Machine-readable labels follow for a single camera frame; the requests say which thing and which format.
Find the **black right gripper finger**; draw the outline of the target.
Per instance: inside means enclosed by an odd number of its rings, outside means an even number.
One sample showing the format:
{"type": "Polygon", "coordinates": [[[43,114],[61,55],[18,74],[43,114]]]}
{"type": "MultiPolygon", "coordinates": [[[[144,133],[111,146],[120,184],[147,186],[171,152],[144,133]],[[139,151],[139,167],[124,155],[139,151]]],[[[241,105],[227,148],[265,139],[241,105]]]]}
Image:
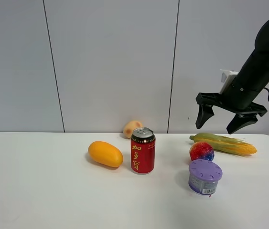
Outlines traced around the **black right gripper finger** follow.
{"type": "Polygon", "coordinates": [[[199,104],[198,117],[195,122],[196,128],[201,129],[205,122],[214,116],[213,106],[208,104],[199,104]]]}

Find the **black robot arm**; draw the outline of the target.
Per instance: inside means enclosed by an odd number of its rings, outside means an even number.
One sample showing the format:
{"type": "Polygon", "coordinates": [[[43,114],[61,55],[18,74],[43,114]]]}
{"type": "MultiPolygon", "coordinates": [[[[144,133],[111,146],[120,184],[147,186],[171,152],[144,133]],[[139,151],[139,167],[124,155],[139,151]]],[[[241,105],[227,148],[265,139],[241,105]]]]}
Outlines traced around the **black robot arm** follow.
{"type": "Polygon", "coordinates": [[[254,46],[254,51],[239,72],[223,71],[224,85],[219,93],[197,95],[197,129],[201,129],[205,122],[214,116],[213,106],[235,114],[226,128],[229,134],[255,124],[258,115],[266,114],[266,108],[253,101],[269,83],[269,20],[259,30],[254,46]]]}

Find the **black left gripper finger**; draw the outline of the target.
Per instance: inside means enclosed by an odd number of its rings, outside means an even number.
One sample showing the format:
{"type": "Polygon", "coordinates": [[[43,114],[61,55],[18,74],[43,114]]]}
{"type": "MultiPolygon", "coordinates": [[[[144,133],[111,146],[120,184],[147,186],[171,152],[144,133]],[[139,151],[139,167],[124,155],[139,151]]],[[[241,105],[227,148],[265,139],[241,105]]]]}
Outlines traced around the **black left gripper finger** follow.
{"type": "Polygon", "coordinates": [[[228,124],[226,130],[229,134],[248,126],[253,125],[258,121],[256,114],[236,114],[232,121],[228,124]]]}

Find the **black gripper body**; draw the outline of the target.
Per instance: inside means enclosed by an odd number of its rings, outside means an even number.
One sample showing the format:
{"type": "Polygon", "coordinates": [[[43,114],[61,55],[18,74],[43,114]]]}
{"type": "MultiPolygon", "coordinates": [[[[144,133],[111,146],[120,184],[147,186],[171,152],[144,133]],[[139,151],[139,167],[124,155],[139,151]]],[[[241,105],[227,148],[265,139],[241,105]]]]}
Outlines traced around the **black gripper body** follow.
{"type": "Polygon", "coordinates": [[[217,106],[235,114],[263,116],[267,110],[254,101],[268,84],[268,67],[265,64],[244,64],[232,83],[222,93],[199,93],[197,104],[217,106]]]}

